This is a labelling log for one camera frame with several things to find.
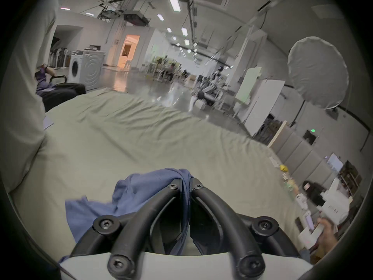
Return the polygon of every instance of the black chair armrest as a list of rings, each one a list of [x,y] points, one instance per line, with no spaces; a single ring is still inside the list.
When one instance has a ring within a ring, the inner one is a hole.
[[[57,78],[64,78],[65,79],[64,83],[68,81],[68,78],[66,76],[53,76],[50,78],[49,83],[51,83],[53,79],[57,79]]]

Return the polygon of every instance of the doorway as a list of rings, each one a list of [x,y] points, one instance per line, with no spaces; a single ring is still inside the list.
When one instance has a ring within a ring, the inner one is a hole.
[[[139,42],[140,36],[139,35],[127,35],[126,39],[124,40],[122,50],[120,52],[118,66],[124,68],[127,64],[126,68],[131,67],[131,63],[127,63],[129,60],[133,59],[133,55],[135,54],[135,50],[137,44]]]

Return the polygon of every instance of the hand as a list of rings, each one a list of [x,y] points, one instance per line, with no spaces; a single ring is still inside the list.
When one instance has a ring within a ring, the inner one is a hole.
[[[317,218],[317,224],[324,225],[324,231],[317,241],[319,245],[324,248],[325,252],[328,253],[337,244],[337,239],[333,233],[333,227],[325,218]]]

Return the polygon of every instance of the ceiling light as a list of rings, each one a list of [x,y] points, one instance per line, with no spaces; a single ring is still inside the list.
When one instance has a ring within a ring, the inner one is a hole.
[[[170,2],[175,12],[179,12],[181,10],[180,5],[179,5],[179,0],[170,0]]]

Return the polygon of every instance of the washing machine door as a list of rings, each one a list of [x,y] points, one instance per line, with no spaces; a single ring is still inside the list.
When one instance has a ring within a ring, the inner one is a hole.
[[[71,66],[71,75],[76,78],[78,75],[78,70],[79,70],[79,64],[77,59],[74,59],[72,66]]]

